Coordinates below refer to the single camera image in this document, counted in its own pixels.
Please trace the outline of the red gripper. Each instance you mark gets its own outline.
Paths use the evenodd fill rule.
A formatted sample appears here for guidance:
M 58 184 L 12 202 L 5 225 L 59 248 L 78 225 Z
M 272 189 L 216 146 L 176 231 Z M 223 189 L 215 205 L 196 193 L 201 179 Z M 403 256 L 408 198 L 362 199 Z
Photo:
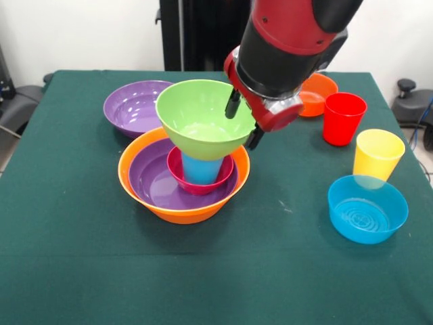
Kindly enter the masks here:
M 245 148 L 254 150 L 265 132 L 278 131 L 297 118 L 303 109 L 300 99 L 300 88 L 276 97 L 262 95 L 247 86 L 241 79 L 239 72 L 239 52 L 236 47 L 226 57 L 224 72 L 229 78 L 233 89 L 225 108 L 226 118 L 234 118 L 241 100 L 245 100 L 251 110 L 256 123 L 245 142 Z

